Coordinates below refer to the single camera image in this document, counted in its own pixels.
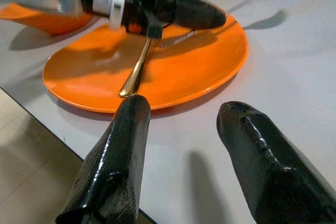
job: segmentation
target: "orange plate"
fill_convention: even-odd
[[[83,14],[77,18],[42,13],[17,4],[10,4],[0,10],[0,19],[11,20],[53,35],[65,34],[76,30],[85,25],[91,18],[92,16],[88,14]]]
[[[164,30],[164,40],[188,31]],[[219,29],[200,31],[169,48],[153,43],[138,94],[152,110],[198,98],[233,77],[247,58],[247,39],[237,21],[228,17]],[[55,53],[43,78],[47,89],[73,106],[103,113],[117,110],[119,90],[131,73],[145,38],[104,25]]]

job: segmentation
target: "table surface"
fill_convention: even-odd
[[[227,9],[240,0],[210,0]],[[336,0],[259,2],[233,13],[249,58],[229,83],[155,114],[149,128],[140,207],[158,223],[254,223],[216,132],[220,105],[244,101],[268,114],[336,188]],[[72,108],[50,95],[46,60],[95,29],[50,37],[0,22],[0,87],[84,158],[110,115]]]

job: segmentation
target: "floor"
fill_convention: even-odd
[[[80,165],[0,90],[0,223],[55,223]]]

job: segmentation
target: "spoon handle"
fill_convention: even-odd
[[[151,42],[152,42],[152,39],[147,38],[147,41],[142,49],[140,57],[137,63],[135,64],[135,67],[132,73],[127,78],[127,81],[124,83],[124,85],[122,86],[119,92],[119,95],[121,97],[129,97],[137,93],[139,86],[140,86],[141,78],[142,78],[142,72],[143,72],[143,67],[145,65],[146,56],[151,46]]]

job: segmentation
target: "white table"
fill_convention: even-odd
[[[229,8],[239,0],[210,1]],[[249,40],[239,74],[151,120],[140,207],[160,224],[254,223],[216,132],[218,109],[230,100],[267,113],[336,188],[336,0],[260,2],[234,16]],[[48,57],[103,22],[54,38],[0,22],[0,87],[82,158],[111,116],[59,102],[41,73]]]

